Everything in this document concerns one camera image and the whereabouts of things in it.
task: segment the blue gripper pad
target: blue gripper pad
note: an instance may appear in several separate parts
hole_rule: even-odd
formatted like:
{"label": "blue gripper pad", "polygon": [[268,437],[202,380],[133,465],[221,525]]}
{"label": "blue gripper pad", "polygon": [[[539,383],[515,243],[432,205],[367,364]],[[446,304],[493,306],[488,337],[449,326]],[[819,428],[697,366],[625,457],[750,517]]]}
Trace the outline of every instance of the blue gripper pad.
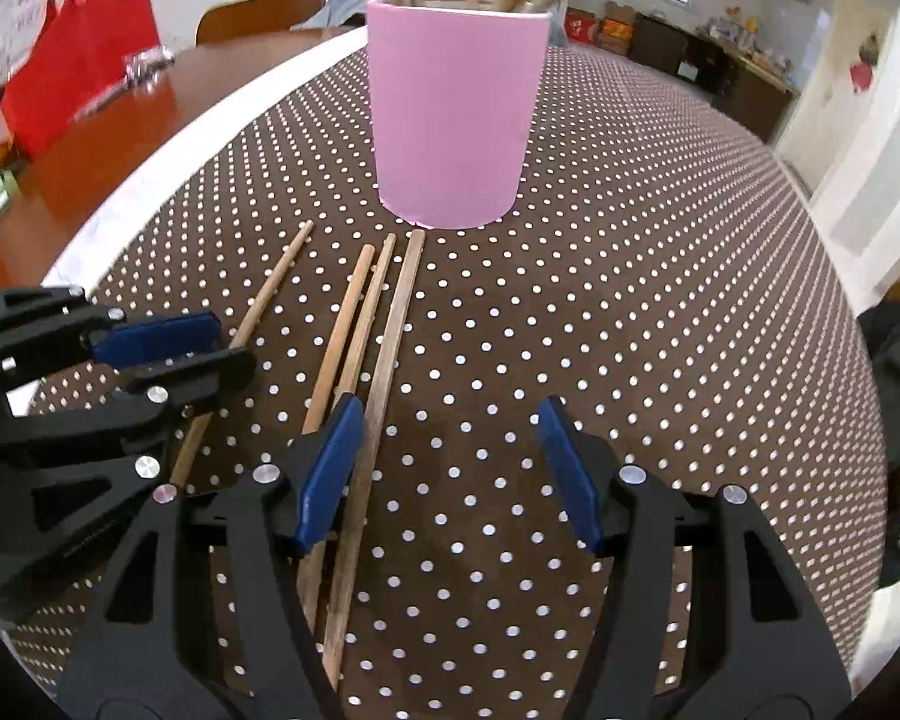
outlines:
{"label": "blue gripper pad", "polygon": [[[617,470],[613,450],[606,442],[577,430],[556,396],[544,400],[538,413],[538,442],[563,498],[570,525],[586,548],[597,552],[604,541],[602,505],[605,491]],[[597,456],[600,475],[607,482],[602,488],[594,484],[584,455]]]}
{"label": "blue gripper pad", "polygon": [[220,320],[210,312],[172,319],[130,322],[93,346],[93,359],[117,368],[211,352],[220,339]]}
{"label": "blue gripper pad", "polygon": [[[325,436],[296,503],[298,526],[293,534],[301,555],[323,541],[340,504],[343,486],[350,476],[364,442],[364,409],[360,399],[345,395],[320,431]],[[293,452],[298,439],[290,447]]]}

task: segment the red box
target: red box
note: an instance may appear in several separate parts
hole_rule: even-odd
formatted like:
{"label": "red box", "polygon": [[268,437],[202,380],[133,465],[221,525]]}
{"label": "red box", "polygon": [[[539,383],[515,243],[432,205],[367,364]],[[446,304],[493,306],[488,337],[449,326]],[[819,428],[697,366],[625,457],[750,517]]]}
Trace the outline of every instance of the red box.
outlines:
{"label": "red box", "polygon": [[597,17],[586,10],[567,9],[566,18],[563,20],[563,28],[567,37],[576,43],[593,43],[597,33]]}

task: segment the wooden chair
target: wooden chair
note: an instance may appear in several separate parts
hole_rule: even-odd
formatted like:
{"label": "wooden chair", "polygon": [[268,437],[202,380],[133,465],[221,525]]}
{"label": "wooden chair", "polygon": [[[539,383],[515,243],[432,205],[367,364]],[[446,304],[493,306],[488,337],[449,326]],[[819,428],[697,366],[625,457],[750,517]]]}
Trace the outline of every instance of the wooden chair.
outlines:
{"label": "wooden chair", "polygon": [[210,8],[197,27],[197,45],[280,32],[316,14],[326,0],[241,0]]}

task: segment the chair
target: chair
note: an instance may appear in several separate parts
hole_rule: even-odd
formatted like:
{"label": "chair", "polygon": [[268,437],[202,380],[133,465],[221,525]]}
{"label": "chair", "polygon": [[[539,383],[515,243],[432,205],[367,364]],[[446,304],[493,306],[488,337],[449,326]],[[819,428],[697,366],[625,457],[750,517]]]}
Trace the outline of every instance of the chair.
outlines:
{"label": "chair", "polygon": [[241,0],[210,8],[197,27],[197,45],[280,32],[316,14],[326,0]]}

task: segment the cup rim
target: cup rim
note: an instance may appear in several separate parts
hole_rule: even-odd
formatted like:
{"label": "cup rim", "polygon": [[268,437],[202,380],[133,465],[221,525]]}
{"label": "cup rim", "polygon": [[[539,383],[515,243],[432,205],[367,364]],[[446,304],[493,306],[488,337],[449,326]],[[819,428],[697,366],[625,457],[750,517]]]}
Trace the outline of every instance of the cup rim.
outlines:
{"label": "cup rim", "polygon": [[[463,0],[424,0],[432,1],[432,2],[462,2]],[[480,0],[482,2],[495,2],[496,0]],[[391,5],[386,0],[369,0],[367,4],[373,4],[377,7],[386,7],[392,8],[394,10],[425,10],[431,13],[467,13],[473,16],[490,16],[496,18],[504,18],[504,19],[521,19],[521,20],[549,20],[550,12],[544,11],[543,13],[516,13],[516,12],[501,12],[497,10],[472,10],[470,8],[442,8],[442,7],[428,7],[424,4],[422,7],[410,7],[408,5]]]}

